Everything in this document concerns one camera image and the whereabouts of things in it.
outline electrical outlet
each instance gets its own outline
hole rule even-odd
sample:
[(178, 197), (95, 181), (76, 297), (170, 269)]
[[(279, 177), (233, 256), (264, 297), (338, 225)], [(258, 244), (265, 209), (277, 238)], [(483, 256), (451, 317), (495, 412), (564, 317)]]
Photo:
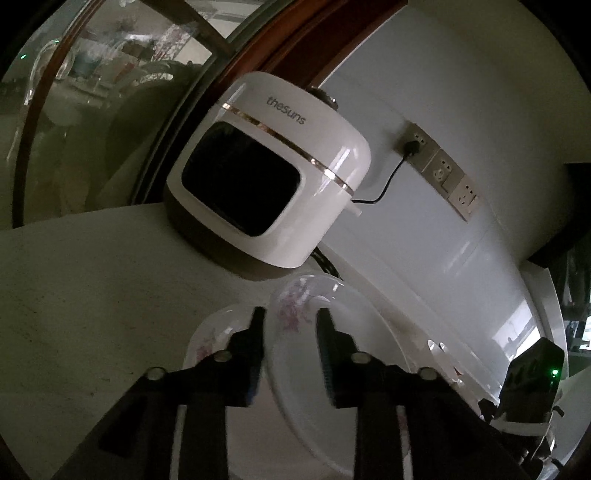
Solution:
[(417, 140), (419, 142), (420, 149), (418, 153), (408, 159), (408, 163), (422, 173), (433, 158), (433, 155), (441, 150), (441, 147), (437, 145), (437, 142), (429, 137), (418, 125), (409, 124), (405, 132), (400, 136), (397, 144), (394, 146), (394, 150), (400, 155), (404, 155), (404, 145), (412, 140)]
[(464, 175), (460, 183), (450, 193), (447, 200), (465, 221), (468, 221), (480, 205), (480, 196), (476, 192), (474, 182)]
[(439, 150), (423, 170), (423, 177), (447, 199), (464, 177), (464, 172), (443, 150)]

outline brand logo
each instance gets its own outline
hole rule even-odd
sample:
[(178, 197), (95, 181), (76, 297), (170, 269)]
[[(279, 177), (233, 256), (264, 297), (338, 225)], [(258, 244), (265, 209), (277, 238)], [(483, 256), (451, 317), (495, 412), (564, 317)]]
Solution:
[(289, 118), (293, 118), (296, 122), (300, 125), (304, 125), (306, 123), (306, 117), (301, 116), (298, 112), (293, 110), (289, 105), (284, 105), (283, 103), (279, 102), (275, 97), (270, 96), (267, 100), (267, 105), (276, 108), (281, 113), (286, 114)]

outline plate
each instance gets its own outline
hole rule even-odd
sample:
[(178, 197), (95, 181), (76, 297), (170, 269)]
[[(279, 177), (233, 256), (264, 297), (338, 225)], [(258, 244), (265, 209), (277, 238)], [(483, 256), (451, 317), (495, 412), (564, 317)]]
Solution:
[(337, 330), (360, 351), (408, 371), (386, 320), (354, 288), (326, 274), (296, 274), (271, 297), (265, 358), (271, 388), (293, 432), (323, 463), (353, 476), (356, 410), (335, 409), (326, 394), (316, 341), (316, 312), (328, 307)]
[[(254, 308), (232, 305), (207, 317), (191, 337), (183, 368), (226, 348), (233, 333), (248, 328)], [(320, 480), (334, 473), (285, 423), (264, 368), (253, 404), (226, 409), (226, 431), (228, 468), (242, 480)]]

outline gold trim strip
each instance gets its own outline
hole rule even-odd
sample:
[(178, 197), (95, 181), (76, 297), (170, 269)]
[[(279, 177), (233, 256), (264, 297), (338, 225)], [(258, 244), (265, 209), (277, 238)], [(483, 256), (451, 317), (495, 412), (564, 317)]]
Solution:
[(347, 185), (336, 173), (334, 173), (331, 169), (329, 169), (324, 164), (322, 164), (321, 162), (319, 162), (318, 160), (316, 160), (307, 151), (302, 150), (300, 147), (298, 147), (291, 140), (289, 140), (286, 137), (284, 137), (283, 135), (281, 135), (279, 132), (276, 132), (271, 127), (266, 126), (264, 123), (259, 122), (259, 120), (257, 120), (256, 118), (251, 117), (250, 115), (248, 115), (248, 113), (242, 112), (241, 110), (239, 110), (238, 108), (230, 105), (229, 103), (224, 103), (222, 105), (222, 108), (224, 110), (227, 110), (228, 112), (232, 112), (234, 115), (239, 116), (243, 120), (246, 120), (250, 124), (253, 124), (255, 127), (263, 130), (264, 132), (268, 133), (270, 136), (272, 136), (272, 137), (276, 138), (277, 140), (279, 140), (285, 146), (289, 147), (294, 152), (296, 152), (298, 155), (302, 156), (308, 162), (310, 162), (312, 165), (314, 165), (318, 170), (320, 170), (322, 172), (322, 174), (326, 178), (328, 178), (328, 179), (332, 180), (333, 182), (335, 182), (339, 187), (341, 187), (349, 195), (353, 196), (353, 194), (355, 193), (353, 191), (353, 189), (351, 187), (349, 187), (349, 185)]

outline rice cooker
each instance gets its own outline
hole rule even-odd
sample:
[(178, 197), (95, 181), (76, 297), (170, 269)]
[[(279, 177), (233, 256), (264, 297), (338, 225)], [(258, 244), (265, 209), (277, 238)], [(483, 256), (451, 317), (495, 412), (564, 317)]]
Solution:
[(327, 103), (268, 73), (237, 80), (168, 175), (171, 223), (245, 278), (301, 266), (371, 162), (367, 141)]

